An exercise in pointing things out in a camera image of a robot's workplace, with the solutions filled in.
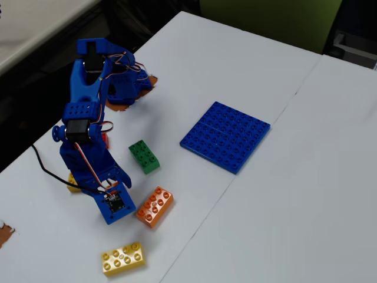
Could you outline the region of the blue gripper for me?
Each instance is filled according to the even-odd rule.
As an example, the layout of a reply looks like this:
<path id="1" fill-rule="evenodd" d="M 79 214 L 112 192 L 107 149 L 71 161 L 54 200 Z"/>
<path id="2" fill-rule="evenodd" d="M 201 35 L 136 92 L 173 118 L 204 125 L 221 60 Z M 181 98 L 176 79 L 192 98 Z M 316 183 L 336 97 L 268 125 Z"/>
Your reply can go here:
<path id="1" fill-rule="evenodd" d="M 117 165 L 103 141 L 72 143 L 66 140 L 59 152 L 77 186 L 90 196 L 116 192 L 118 181 L 128 189 L 132 187 L 129 175 Z"/>

